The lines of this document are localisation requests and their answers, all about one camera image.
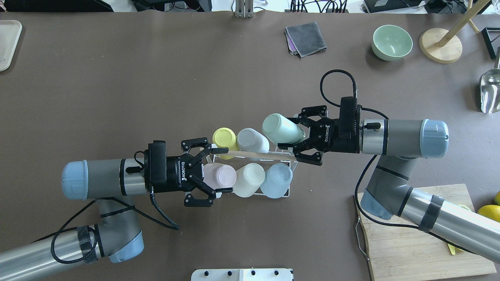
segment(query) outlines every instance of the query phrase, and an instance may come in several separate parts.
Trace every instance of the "metal scoop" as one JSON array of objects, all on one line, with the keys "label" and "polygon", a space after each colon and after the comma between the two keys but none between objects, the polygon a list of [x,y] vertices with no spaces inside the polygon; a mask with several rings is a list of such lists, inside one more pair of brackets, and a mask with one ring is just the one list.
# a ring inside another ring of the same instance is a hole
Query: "metal scoop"
[{"label": "metal scoop", "polygon": [[481,76],[481,111],[500,111],[500,47],[496,50],[495,68]]}]

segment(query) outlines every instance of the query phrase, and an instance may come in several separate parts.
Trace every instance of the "black tape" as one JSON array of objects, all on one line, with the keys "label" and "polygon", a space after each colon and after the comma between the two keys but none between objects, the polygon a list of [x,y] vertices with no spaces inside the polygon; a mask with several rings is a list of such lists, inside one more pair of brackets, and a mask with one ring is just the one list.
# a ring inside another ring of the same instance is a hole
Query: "black tape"
[{"label": "black tape", "polygon": [[408,202],[408,198],[410,198],[410,195],[412,194],[413,187],[409,187],[408,191],[406,192],[406,195],[404,196],[403,202],[401,203],[401,207],[399,207],[399,211],[397,211],[397,216],[401,217],[401,214],[403,213],[403,210],[405,209],[406,202]]},{"label": "black tape", "polygon": [[103,213],[102,215],[100,215],[100,218],[103,219],[103,218],[111,217],[111,216],[118,215],[118,214],[124,213],[126,211],[130,211],[130,210],[132,210],[131,207],[126,207],[126,208],[119,209],[119,210],[116,210],[116,211],[111,211],[111,212]]},{"label": "black tape", "polygon": [[423,215],[420,225],[418,226],[418,230],[428,233],[434,227],[444,201],[445,200],[439,196],[432,196],[430,204]]},{"label": "black tape", "polygon": [[383,120],[383,143],[382,143],[382,155],[387,154],[387,138],[389,137],[389,125],[387,119]]},{"label": "black tape", "polygon": [[120,190],[121,190],[121,195],[123,196],[127,196],[127,192],[125,191],[125,181],[124,181],[125,160],[126,159],[122,159],[120,162]]},{"label": "black tape", "polygon": [[398,178],[401,178],[401,179],[403,179],[403,180],[407,180],[407,181],[409,181],[409,180],[410,180],[410,178],[409,178],[409,177],[407,177],[407,176],[405,176],[404,174],[402,174],[402,173],[398,173],[397,171],[393,171],[393,170],[391,170],[391,169],[388,169],[388,168],[386,168],[386,167],[382,167],[382,166],[380,166],[380,165],[377,165],[377,166],[375,167],[375,169],[378,169],[378,170],[384,171],[384,172],[386,172],[386,173],[389,173],[389,174],[391,174],[391,175],[393,175],[393,176],[396,176],[396,177],[398,177]]},{"label": "black tape", "polygon": [[[91,236],[89,233],[89,226],[78,226],[76,228],[76,233],[78,234],[78,243],[80,244],[81,254],[85,256],[88,252],[92,251]],[[85,259],[86,264],[92,264],[97,262],[96,252],[93,251]]]},{"label": "black tape", "polygon": [[95,239],[97,239],[97,245],[99,245],[99,252],[100,252],[100,257],[104,258],[104,248],[103,248],[103,242],[101,241],[101,233],[99,233],[99,226],[97,224],[94,224],[94,229],[95,229]]}]

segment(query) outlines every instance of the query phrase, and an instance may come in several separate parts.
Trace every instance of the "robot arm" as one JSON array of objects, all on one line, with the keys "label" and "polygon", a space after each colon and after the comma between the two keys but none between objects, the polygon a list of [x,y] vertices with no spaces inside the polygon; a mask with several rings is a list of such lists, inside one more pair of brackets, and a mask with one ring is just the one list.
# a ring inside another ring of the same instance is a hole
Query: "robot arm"
[{"label": "robot arm", "polygon": [[[295,124],[309,128],[300,143],[280,143],[299,162],[322,164],[325,152],[381,155],[366,187],[361,207],[384,220],[401,217],[418,229],[444,238],[500,263],[500,223],[465,210],[443,198],[407,185],[417,158],[441,158],[448,149],[448,127],[434,120],[360,120],[355,97],[343,97],[338,119],[327,117],[325,105],[305,107]],[[319,116],[318,121],[309,119]],[[316,150],[308,155],[304,151]]]},{"label": "robot arm", "polygon": [[[64,195],[69,199],[95,198],[101,223],[0,253],[0,281],[37,280],[104,257],[119,263],[139,255],[144,242],[133,211],[134,195],[149,193],[151,202],[165,216],[156,205],[155,193],[183,191],[185,206],[210,207],[216,192],[232,192],[232,188],[214,190],[203,182],[202,158],[227,153],[227,148],[212,148],[206,138],[183,140],[181,146],[182,155],[167,156],[165,142],[155,140],[143,152],[144,158],[68,163],[62,172]],[[196,147],[204,150],[195,156],[189,154]],[[191,194],[194,189],[203,191],[207,198],[196,199]],[[178,229],[169,222],[172,226],[166,227]]]},{"label": "robot arm", "polygon": [[[93,199],[164,192],[186,192],[186,207],[210,207],[216,193],[230,193],[232,188],[212,189],[203,182],[202,158],[223,154],[228,148],[212,148],[206,137],[181,142],[179,156],[167,156],[166,143],[155,140],[148,145],[144,158],[70,162],[62,171],[62,190],[69,199]],[[192,148],[204,148],[196,156]],[[196,199],[194,189],[208,198]]]}]

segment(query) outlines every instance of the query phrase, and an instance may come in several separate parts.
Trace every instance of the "beige tray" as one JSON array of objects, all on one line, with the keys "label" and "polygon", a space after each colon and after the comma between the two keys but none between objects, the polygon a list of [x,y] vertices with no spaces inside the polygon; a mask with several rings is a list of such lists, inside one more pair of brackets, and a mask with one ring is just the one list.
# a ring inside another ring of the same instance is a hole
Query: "beige tray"
[{"label": "beige tray", "polygon": [[[465,184],[419,188],[474,211]],[[424,281],[496,273],[495,264],[479,255],[451,255],[443,241],[413,228],[384,226],[361,216],[374,281]],[[393,216],[389,223],[410,224]]]},{"label": "beige tray", "polygon": [[0,72],[11,65],[22,29],[17,20],[0,20]]}]

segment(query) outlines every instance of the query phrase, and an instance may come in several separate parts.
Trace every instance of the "yellow cup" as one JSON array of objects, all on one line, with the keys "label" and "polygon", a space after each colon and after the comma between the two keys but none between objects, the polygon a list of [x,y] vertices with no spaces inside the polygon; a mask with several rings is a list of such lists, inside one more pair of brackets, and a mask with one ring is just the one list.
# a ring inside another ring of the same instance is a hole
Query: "yellow cup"
[{"label": "yellow cup", "polygon": [[[229,148],[231,151],[239,151],[238,143],[236,142],[236,135],[230,128],[219,128],[212,136],[212,143],[216,144],[219,148]],[[234,158],[234,156],[219,155],[224,160]]]}]

